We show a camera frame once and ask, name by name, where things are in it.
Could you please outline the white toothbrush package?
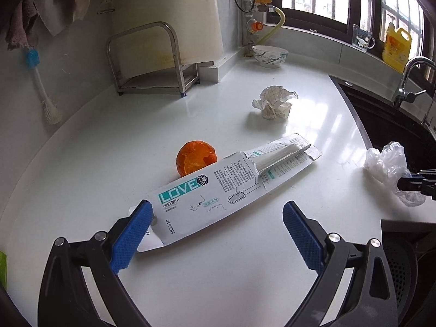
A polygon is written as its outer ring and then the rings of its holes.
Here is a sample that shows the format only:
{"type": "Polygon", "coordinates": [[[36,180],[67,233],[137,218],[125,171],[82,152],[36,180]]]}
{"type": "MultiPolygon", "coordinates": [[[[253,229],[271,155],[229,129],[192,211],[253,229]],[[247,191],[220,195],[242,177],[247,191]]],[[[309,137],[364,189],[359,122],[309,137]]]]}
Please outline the white toothbrush package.
{"type": "Polygon", "coordinates": [[[322,152],[299,134],[239,151],[148,193],[153,219],[138,252],[173,244],[234,214],[315,162],[322,152]]]}

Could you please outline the grey purple hanging rag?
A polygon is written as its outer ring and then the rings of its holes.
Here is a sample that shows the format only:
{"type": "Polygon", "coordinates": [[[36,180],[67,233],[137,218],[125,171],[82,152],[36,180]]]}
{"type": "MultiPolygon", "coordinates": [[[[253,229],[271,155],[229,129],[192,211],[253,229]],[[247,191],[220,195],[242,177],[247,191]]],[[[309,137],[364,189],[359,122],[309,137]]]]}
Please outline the grey purple hanging rag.
{"type": "Polygon", "coordinates": [[[9,30],[5,38],[9,50],[32,46],[29,39],[37,18],[38,10],[34,0],[21,0],[11,16],[9,30]]]}

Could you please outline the blue white bottle brush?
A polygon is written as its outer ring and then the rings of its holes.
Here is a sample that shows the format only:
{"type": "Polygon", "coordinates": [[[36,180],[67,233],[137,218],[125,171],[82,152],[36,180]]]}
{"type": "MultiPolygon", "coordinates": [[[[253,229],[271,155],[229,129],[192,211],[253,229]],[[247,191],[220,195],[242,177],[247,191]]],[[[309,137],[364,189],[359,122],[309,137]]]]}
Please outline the blue white bottle brush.
{"type": "Polygon", "coordinates": [[[27,68],[32,71],[33,77],[36,82],[36,89],[41,96],[41,104],[43,108],[43,115],[48,125],[54,126],[62,121],[62,114],[55,106],[53,101],[48,96],[44,84],[41,79],[38,65],[40,64],[39,54],[34,48],[29,48],[25,53],[25,61],[27,68]]]}

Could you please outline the white patterned ceramic bowl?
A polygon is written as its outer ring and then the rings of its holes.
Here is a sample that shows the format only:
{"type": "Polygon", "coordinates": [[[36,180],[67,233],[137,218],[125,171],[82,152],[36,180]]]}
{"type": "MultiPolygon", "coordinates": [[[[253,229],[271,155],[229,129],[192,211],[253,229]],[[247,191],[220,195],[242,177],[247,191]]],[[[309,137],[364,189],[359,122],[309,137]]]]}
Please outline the white patterned ceramic bowl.
{"type": "Polygon", "coordinates": [[[252,51],[256,62],[265,68],[279,68],[286,62],[289,53],[283,48],[267,45],[254,45],[252,51]]]}

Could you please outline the clear glass printed mug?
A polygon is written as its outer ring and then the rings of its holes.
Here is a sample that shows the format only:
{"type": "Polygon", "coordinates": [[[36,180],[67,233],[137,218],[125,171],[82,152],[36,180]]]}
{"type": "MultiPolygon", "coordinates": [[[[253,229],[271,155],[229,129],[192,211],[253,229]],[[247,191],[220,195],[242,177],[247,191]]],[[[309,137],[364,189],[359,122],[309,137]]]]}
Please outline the clear glass printed mug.
{"type": "Polygon", "coordinates": [[[376,40],[371,32],[362,30],[358,25],[353,25],[352,45],[360,51],[366,52],[374,48],[376,40]]]}

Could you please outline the yellow green refill pouch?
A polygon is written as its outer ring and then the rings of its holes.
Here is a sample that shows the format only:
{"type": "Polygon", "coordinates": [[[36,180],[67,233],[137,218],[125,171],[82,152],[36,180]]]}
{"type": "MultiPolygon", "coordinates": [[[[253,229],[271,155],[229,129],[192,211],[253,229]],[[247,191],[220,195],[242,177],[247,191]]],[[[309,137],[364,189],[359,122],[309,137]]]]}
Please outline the yellow green refill pouch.
{"type": "Polygon", "coordinates": [[[7,255],[0,252],[0,284],[3,288],[7,287],[7,255]]]}

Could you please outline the grey perforated trash bin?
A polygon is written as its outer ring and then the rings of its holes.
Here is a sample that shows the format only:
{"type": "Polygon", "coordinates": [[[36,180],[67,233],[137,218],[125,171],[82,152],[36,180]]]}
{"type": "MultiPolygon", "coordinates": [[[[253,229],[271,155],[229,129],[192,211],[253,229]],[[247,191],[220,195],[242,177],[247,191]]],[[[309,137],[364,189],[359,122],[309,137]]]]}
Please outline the grey perforated trash bin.
{"type": "Polygon", "coordinates": [[[399,326],[435,325],[435,224],[381,221],[399,326]]]}

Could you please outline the yellow detergent bottle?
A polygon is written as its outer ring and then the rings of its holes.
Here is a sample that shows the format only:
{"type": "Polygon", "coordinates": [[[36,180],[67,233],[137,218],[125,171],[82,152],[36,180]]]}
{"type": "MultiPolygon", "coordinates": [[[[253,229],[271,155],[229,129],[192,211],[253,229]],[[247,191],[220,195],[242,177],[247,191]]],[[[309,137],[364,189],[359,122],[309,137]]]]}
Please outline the yellow detergent bottle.
{"type": "Polygon", "coordinates": [[[404,28],[395,28],[395,17],[389,15],[391,21],[386,29],[386,40],[382,52],[383,62],[399,73],[403,73],[409,60],[412,37],[404,28]]]}

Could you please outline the grey gas pipe with valves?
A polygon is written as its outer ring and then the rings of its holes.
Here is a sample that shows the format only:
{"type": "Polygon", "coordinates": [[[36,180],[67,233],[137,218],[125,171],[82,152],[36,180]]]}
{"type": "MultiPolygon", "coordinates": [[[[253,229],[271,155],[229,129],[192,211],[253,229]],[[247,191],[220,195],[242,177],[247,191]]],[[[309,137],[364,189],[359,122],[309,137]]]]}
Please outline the grey gas pipe with valves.
{"type": "Polygon", "coordinates": [[[244,48],[243,55],[245,57],[253,57],[253,46],[261,45],[271,37],[270,32],[262,31],[265,28],[265,22],[262,22],[261,17],[267,17],[268,13],[273,13],[275,7],[272,5],[272,0],[234,0],[238,11],[242,14],[241,17],[241,36],[242,46],[244,48]]]}

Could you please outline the stainless steel board rack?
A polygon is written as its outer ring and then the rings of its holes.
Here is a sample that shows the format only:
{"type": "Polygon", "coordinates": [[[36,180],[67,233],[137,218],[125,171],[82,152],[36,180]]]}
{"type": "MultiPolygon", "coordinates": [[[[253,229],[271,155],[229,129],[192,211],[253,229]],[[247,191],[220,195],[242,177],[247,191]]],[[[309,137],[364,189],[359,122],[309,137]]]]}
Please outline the stainless steel board rack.
{"type": "Polygon", "coordinates": [[[184,98],[200,83],[198,66],[184,63],[175,29],[151,22],[111,36],[106,54],[119,96],[167,94],[184,98]]]}

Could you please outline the clear plastic bag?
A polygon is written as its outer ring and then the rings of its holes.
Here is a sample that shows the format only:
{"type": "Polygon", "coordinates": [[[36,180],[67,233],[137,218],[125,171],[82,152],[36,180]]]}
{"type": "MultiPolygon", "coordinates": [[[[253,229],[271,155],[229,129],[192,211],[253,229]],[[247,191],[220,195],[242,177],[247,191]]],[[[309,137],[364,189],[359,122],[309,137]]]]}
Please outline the clear plastic bag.
{"type": "Polygon", "coordinates": [[[407,207],[417,207],[425,203],[426,197],[423,194],[398,188],[400,179],[412,178],[412,173],[407,167],[404,146],[399,142],[390,142],[383,146],[381,151],[374,148],[367,149],[364,168],[407,207]]]}

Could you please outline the black kitchen sink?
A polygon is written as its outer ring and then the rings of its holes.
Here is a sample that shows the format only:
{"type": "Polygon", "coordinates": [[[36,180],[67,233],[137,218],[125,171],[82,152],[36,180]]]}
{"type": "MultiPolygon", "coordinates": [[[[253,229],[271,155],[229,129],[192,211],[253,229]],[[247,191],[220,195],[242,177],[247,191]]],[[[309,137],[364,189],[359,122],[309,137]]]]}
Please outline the black kitchen sink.
{"type": "Polygon", "coordinates": [[[435,138],[414,117],[348,81],[330,78],[344,98],[365,146],[378,151],[396,141],[404,147],[412,173],[435,168],[435,138]]]}

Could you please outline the dark framed window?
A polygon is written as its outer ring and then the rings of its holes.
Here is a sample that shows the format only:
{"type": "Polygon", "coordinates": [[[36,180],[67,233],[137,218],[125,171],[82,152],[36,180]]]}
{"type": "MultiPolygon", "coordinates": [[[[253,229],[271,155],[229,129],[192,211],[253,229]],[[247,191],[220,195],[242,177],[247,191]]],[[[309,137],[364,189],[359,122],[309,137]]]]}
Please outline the dark framed window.
{"type": "Polygon", "coordinates": [[[435,59],[435,0],[273,0],[285,26],[350,44],[353,28],[372,33],[372,54],[382,57],[389,23],[412,36],[412,56],[435,59]]]}

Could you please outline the crumpled white paper ball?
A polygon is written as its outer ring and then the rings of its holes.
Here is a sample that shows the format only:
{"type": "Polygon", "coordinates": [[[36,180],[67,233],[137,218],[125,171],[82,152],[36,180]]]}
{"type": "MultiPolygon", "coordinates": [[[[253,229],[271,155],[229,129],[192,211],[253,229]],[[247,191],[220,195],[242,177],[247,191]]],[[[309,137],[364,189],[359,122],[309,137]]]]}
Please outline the crumpled white paper ball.
{"type": "Polygon", "coordinates": [[[261,111],[266,120],[288,119],[291,108],[299,96],[294,91],[288,91],[283,86],[268,86],[263,89],[259,99],[252,101],[252,107],[261,111]]]}

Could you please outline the white cutting board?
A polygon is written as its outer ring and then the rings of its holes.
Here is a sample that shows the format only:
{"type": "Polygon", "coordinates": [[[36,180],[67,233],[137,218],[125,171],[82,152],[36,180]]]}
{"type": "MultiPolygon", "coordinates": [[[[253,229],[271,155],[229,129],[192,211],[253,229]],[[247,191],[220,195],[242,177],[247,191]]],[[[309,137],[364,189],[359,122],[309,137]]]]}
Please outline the white cutting board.
{"type": "Polygon", "coordinates": [[[176,31],[184,63],[218,60],[223,55],[217,0],[114,0],[113,32],[166,22],[176,31]]]}

